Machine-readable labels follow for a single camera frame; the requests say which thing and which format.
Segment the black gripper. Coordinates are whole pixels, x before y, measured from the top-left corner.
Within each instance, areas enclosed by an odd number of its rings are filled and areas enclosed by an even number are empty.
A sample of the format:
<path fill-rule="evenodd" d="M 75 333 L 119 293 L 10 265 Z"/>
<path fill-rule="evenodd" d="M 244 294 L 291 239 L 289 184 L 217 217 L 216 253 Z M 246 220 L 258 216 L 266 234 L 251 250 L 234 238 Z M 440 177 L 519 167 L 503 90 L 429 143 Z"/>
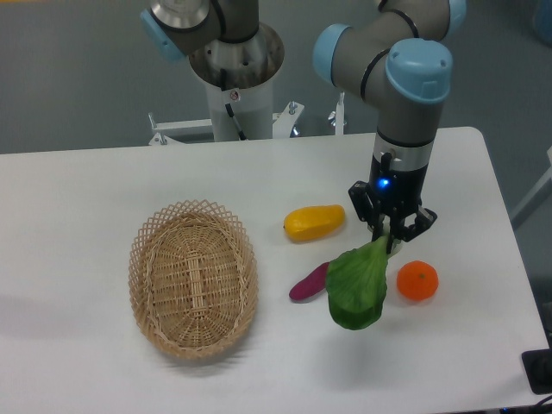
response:
<path fill-rule="evenodd" d="M 384 221 L 390 216 L 390 231 L 386 252 L 390 254 L 395 242 L 410 242 L 427 231 L 437 214 L 421 206 L 421 192 L 426 167 L 413 171 L 381 171 L 380 162 L 373 157 L 368 182 L 356 181 L 348 195 L 360 221 L 372 231 L 375 242 L 384 234 Z M 405 225 L 405 217 L 415 213 L 414 223 Z"/>

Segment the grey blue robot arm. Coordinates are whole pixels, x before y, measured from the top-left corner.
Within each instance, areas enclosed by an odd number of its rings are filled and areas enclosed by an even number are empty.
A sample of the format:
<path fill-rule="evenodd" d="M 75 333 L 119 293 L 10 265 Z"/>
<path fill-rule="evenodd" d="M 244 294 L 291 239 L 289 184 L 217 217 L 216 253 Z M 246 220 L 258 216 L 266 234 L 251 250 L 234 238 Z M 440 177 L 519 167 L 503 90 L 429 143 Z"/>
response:
<path fill-rule="evenodd" d="M 349 189 L 360 220 L 389 248 L 428 230 L 421 191 L 450 91 L 443 40 L 462 24 L 462 1 L 380 1 L 364 28 L 327 27 L 312 52 L 316 74 L 379 113 L 370 176 Z M 255 1 L 153 1 L 145 32 L 169 60 L 187 58 L 210 96 L 218 141 L 274 137 L 272 81 L 285 49 Z"/>

